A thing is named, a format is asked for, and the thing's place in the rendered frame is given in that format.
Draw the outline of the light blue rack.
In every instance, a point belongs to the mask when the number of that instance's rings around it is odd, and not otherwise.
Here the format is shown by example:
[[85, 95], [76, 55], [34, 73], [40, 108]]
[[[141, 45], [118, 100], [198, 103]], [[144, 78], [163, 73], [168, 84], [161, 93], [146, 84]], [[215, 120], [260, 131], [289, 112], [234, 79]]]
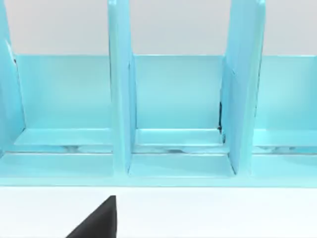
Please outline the light blue rack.
[[0, 186], [315, 187], [317, 58], [262, 55], [265, 0], [233, 0], [223, 56], [17, 55], [0, 0]]

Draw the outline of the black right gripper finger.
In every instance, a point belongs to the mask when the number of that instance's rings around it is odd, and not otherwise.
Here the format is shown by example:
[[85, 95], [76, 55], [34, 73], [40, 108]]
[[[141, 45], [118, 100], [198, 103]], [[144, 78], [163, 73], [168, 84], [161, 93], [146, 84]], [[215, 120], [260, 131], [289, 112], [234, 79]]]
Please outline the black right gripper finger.
[[66, 238], [117, 238], [116, 196], [109, 196]]

